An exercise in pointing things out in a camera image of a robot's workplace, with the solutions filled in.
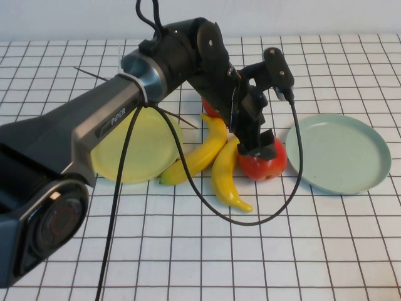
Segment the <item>tomato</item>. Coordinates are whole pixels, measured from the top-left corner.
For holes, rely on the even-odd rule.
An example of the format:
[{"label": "tomato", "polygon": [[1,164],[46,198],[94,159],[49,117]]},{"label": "tomato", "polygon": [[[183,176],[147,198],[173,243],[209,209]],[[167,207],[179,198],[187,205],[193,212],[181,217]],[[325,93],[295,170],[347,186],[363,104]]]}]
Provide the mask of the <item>tomato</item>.
[{"label": "tomato", "polygon": [[277,157],[265,161],[257,157],[239,155],[239,164],[245,174],[254,181],[264,181],[280,176],[287,166],[287,153],[281,141],[274,141]]},{"label": "tomato", "polygon": [[209,105],[209,103],[203,97],[202,97],[202,105],[207,115],[209,115],[212,118],[220,118],[220,115],[216,112],[216,110],[214,110],[212,106]]}]

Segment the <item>yellow banana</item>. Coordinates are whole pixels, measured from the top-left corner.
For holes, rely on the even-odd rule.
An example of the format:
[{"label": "yellow banana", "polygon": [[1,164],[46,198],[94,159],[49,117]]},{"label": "yellow banana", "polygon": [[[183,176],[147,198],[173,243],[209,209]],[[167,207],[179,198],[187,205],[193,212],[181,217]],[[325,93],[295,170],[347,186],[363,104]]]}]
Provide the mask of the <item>yellow banana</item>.
[{"label": "yellow banana", "polygon": [[241,200],[232,178],[232,173],[238,160],[237,137],[231,139],[220,151],[212,168],[212,185],[214,193],[223,204],[251,212],[250,204]]},{"label": "yellow banana", "polygon": [[[207,124],[209,135],[202,145],[185,156],[191,176],[195,176],[212,164],[227,143],[226,125],[220,118],[212,118],[206,114],[201,114],[200,117]],[[174,162],[160,177],[160,183],[163,185],[177,185],[186,180],[187,175],[181,160]]]}]

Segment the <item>white wall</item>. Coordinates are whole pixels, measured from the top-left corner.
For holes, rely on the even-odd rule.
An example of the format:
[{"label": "white wall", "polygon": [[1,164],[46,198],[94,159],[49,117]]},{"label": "white wall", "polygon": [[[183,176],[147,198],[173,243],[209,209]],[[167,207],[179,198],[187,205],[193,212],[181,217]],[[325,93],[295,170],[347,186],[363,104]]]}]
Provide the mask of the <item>white wall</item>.
[{"label": "white wall", "polygon": [[[400,0],[159,0],[163,23],[203,16],[225,36],[401,33]],[[150,17],[151,0],[142,0]],[[0,0],[0,40],[144,38],[135,0]]]}]

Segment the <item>light blue plate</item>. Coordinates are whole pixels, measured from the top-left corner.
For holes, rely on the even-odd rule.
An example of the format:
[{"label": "light blue plate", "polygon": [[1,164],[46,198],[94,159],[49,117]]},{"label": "light blue plate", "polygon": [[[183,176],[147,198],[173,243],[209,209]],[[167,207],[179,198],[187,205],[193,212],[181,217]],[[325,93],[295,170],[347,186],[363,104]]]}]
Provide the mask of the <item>light blue plate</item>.
[{"label": "light blue plate", "polygon": [[[380,184],[389,174],[391,154],[383,138],[363,122],[339,114],[319,114],[299,122],[304,155],[302,178],[330,193],[355,194]],[[295,127],[286,139],[292,166],[299,171]]]}]

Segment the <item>yellow plate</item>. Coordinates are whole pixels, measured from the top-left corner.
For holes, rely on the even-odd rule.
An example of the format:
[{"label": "yellow plate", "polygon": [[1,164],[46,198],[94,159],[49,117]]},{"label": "yellow plate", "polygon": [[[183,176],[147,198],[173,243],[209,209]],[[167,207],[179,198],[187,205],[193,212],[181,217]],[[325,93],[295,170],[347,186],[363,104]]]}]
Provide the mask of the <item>yellow plate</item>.
[{"label": "yellow plate", "polygon": [[[91,152],[94,170],[99,175],[116,181],[128,126],[133,112],[110,132]],[[171,117],[182,144],[180,125]],[[133,127],[125,158],[122,182],[136,183],[159,176],[179,156],[174,137],[163,117],[153,108],[143,108]]]}]

